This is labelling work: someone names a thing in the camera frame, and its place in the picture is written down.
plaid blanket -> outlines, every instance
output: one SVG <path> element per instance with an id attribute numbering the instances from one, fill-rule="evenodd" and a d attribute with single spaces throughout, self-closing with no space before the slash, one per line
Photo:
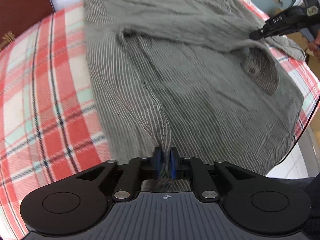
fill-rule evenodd
<path id="1" fill-rule="evenodd" d="M 268 16 L 241 0 L 263 19 Z M 32 190 L 110 159 L 92 97 L 82 4 L 30 28 L 0 53 L 0 236 L 28 232 L 20 216 Z M 304 62 L 270 47 L 304 95 L 299 137 L 320 95 Z"/>

human hand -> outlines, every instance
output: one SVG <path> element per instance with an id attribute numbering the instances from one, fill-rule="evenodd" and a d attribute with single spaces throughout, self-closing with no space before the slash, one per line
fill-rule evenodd
<path id="1" fill-rule="evenodd" d="M 308 45 L 308 48 L 313 52 L 318 62 L 320 62 L 320 49 L 318 49 L 318 45 L 320 45 L 320 30 L 318 30 L 317 37 L 313 42 L 309 42 L 306 37 L 303 37 L 303 41 Z"/>

brown headboard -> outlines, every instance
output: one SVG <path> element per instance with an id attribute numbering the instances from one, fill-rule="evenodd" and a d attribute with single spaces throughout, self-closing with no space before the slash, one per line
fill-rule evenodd
<path id="1" fill-rule="evenodd" d="M 50 0 L 0 0 L 0 50 L 53 12 Z"/>

dark pants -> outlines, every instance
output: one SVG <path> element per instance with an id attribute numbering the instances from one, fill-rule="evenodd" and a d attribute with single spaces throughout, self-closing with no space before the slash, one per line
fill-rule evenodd
<path id="1" fill-rule="evenodd" d="M 276 180 L 300 188 L 309 195 L 312 211 L 303 230 L 311 239 L 320 240 L 320 173 L 314 178 Z"/>

crosshair logo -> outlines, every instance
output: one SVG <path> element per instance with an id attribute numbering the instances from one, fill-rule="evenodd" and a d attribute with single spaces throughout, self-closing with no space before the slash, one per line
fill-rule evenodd
<path id="1" fill-rule="evenodd" d="M 168 201 L 172 197 L 170 195 L 164 195 L 163 198 Z"/>

